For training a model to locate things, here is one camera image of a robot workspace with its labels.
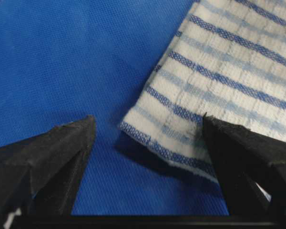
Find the white and blue striped cloth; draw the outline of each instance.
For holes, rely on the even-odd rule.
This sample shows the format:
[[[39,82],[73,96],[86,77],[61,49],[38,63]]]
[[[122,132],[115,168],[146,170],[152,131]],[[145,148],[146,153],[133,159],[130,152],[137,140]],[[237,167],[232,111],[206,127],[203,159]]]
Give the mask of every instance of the white and blue striped cloth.
[[[196,0],[120,128],[217,182],[206,112],[286,141],[286,0]]]

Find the blue surface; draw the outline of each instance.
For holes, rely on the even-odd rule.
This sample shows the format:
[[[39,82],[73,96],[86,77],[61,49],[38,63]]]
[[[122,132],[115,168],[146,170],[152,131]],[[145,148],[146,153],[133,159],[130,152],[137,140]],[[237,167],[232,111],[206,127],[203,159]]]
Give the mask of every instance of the blue surface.
[[[0,0],[0,146],[92,114],[73,214],[227,214],[217,185],[117,129],[190,0]]]

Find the light blue stripe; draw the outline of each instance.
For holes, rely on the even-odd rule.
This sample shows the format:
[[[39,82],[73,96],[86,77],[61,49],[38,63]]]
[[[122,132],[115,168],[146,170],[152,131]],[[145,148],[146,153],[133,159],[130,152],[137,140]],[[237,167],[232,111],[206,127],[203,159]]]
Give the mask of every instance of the light blue stripe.
[[[241,36],[238,36],[232,32],[229,32],[227,30],[224,30],[222,28],[216,27],[213,24],[210,24],[208,22],[205,22],[204,20],[202,20],[200,17],[197,17],[195,15],[192,15],[190,17],[190,21],[192,23],[195,23],[196,25],[200,26],[201,28],[210,31],[212,33],[218,34],[218,36],[227,39],[228,41],[231,42],[235,42],[238,43],[241,46],[244,46],[248,49],[254,50],[258,53],[260,53],[261,55],[276,61],[284,66],[286,66],[286,58],[281,56],[280,54],[260,45],[257,43],[253,43]]]
[[[163,159],[174,161],[179,164],[187,165],[192,168],[198,168],[213,177],[216,177],[213,166],[203,160],[186,157],[181,154],[175,153],[169,149],[166,149],[160,145],[157,141],[152,139],[151,136],[137,130],[134,126],[122,121],[120,124],[120,129],[127,133],[129,136],[147,146],[150,150],[157,152]]]
[[[145,91],[149,93],[152,97],[157,99],[162,105],[166,106],[171,112],[173,112],[175,115],[191,121],[195,122],[198,125],[202,125],[202,116],[195,114],[189,110],[187,110],[184,107],[181,107],[177,104],[174,104],[172,101],[170,101],[167,97],[165,97],[163,94],[159,93],[157,90],[152,88],[151,86],[148,86]]]
[[[283,1],[283,0],[275,0],[275,2],[276,2],[277,5],[286,8],[286,2],[285,1]]]
[[[235,80],[230,79],[229,77],[226,77],[224,75],[221,75],[217,72],[213,72],[205,67],[203,67],[202,65],[199,65],[187,58],[185,58],[184,56],[182,56],[181,54],[171,51],[168,55],[169,57],[171,57],[172,59],[178,61],[179,63],[183,64],[184,66],[187,66],[188,68],[192,69],[193,72],[197,71],[199,72],[201,75],[220,82],[224,85],[227,85],[233,89],[236,89],[252,98],[264,101],[265,103],[271,104],[273,106],[282,108],[284,110],[286,110],[286,101],[278,99],[274,96],[271,96],[263,91],[259,91],[256,90],[252,87],[248,87],[245,86]]]
[[[155,118],[153,115],[145,111],[143,108],[141,108],[139,105],[136,105],[133,107],[133,110],[138,112],[140,115],[142,115],[144,118],[146,118],[149,122],[153,123],[163,134],[166,136],[176,139],[177,141],[188,145],[188,146],[196,146],[200,148],[206,148],[206,145],[203,141],[194,141],[193,139],[188,138],[187,136],[179,133],[178,131],[175,131],[173,129],[170,129],[168,126],[163,125],[157,118]]]
[[[269,11],[266,11],[262,7],[259,7],[252,2],[249,2],[248,0],[235,0],[235,1],[247,6],[248,8],[253,9],[258,14],[264,16],[265,18],[268,18],[268,19],[274,21],[275,23],[277,23],[279,25],[286,26],[286,20],[274,15],[273,13],[270,13]]]
[[[213,94],[210,91],[203,91],[198,87],[195,87],[192,84],[189,84],[185,81],[183,81],[182,79],[178,78],[176,75],[164,70],[164,69],[160,69],[158,71],[158,74],[160,76],[162,76],[163,78],[165,78],[166,80],[172,82],[173,84],[175,84],[178,87],[182,87],[183,84],[186,84],[185,86],[185,91],[190,93],[191,95],[194,95],[197,98],[203,99],[211,104],[214,104],[218,107],[224,107],[226,110],[233,112],[236,115],[239,115],[241,117],[248,117],[249,119],[251,119],[252,121],[257,121],[260,124],[262,124],[263,126],[269,128],[269,130],[275,130],[278,133],[281,133],[283,135],[286,136],[286,126],[271,120],[269,118],[266,118],[260,114],[258,114],[255,111],[248,111],[242,107],[239,107],[238,105],[236,105],[235,103],[233,103],[232,101],[227,101],[224,98],[221,98],[219,96],[216,96],[215,94]]]
[[[235,16],[235,15],[233,15],[233,14],[231,14],[231,13],[229,13],[229,12],[223,10],[223,9],[220,9],[220,8],[217,8],[217,7],[213,6],[212,4],[210,4],[206,0],[202,1],[201,5],[203,5],[205,8],[207,8],[212,13],[216,13],[216,14],[225,16],[229,21],[231,21],[231,22],[233,22],[233,23],[235,23],[237,25],[241,25],[243,27],[248,28],[251,31],[257,32],[258,34],[263,34],[265,36],[268,36],[268,37],[271,37],[273,39],[279,40],[279,41],[281,41],[281,42],[286,44],[286,36],[284,36],[284,35],[275,34],[275,33],[271,33],[271,32],[265,31],[265,30],[261,30],[261,29],[255,27],[255,26],[249,24],[248,22],[240,19],[239,17],[237,17],[237,16]]]
[[[195,47],[207,54],[212,55],[213,57],[222,60],[222,61],[227,61],[230,62],[231,64],[233,64],[234,66],[237,66],[245,71],[249,71],[251,73],[256,74],[257,76],[261,77],[262,79],[268,80],[272,83],[276,83],[278,85],[282,85],[286,88],[286,80],[282,79],[270,72],[266,72],[262,69],[259,69],[257,67],[255,67],[254,65],[250,64],[249,62],[245,62],[242,61],[238,58],[234,58],[233,56],[221,52],[219,50],[216,50],[214,48],[212,48],[209,45],[205,45],[197,40],[195,40],[194,38],[190,38],[184,34],[181,35],[180,40],[184,41],[185,43],[189,44],[192,47]]]

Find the blue fabric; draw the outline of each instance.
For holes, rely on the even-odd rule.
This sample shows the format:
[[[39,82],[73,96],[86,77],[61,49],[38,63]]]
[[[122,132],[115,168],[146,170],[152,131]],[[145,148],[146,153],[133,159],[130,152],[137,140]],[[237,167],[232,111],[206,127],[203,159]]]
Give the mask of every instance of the blue fabric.
[[[190,0],[0,0],[0,146],[92,114],[73,214],[227,214],[219,186],[117,129]]]

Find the fabric texture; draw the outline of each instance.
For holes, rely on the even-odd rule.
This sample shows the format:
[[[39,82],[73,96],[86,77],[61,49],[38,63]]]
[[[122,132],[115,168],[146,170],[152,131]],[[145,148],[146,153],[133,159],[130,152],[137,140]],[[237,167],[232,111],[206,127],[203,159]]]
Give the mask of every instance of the fabric texture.
[[[0,0],[0,146],[93,115],[74,215],[223,215],[220,188],[117,125],[192,0]]]
[[[120,128],[217,182],[205,113],[286,141],[286,1],[196,0]]]

